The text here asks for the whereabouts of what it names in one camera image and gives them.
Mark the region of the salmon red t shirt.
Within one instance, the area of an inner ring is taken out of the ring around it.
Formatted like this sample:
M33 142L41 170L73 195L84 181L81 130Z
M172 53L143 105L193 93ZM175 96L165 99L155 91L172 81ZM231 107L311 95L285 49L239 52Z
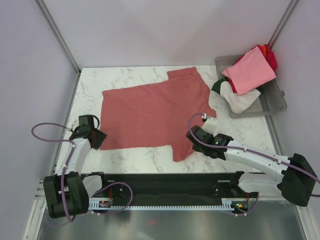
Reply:
M167 76L159 83L103 91L100 130L107 137L101 150L170 145L175 162L193 153L188 123L196 113L217 116L209 105L211 90L195 67Z

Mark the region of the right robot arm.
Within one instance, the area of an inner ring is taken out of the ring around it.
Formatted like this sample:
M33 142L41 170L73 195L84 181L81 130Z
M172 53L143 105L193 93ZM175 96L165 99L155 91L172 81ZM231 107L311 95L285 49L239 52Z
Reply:
M225 134L213 135L197 125L189 128L186 137L196 152L259 171L236 172L229 184L233 196L240 197L244 193L280 194L294 205L308 205L318 177L303 155L271 154L250 148Z

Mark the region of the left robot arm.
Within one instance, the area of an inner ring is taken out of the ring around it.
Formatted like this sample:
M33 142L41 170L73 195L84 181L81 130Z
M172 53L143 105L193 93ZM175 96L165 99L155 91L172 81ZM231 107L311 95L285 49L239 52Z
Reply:
M44 194L49 216L53 219L66 217L72 221L76 215L89 210L89 198L95 194L106 196L110 191L108 182L98 173L81 177L81 171L89 152L99 150L107 135L98 129L100 121L95 115L81 115L78 126L64 141L69 149L54 175L43 180Z

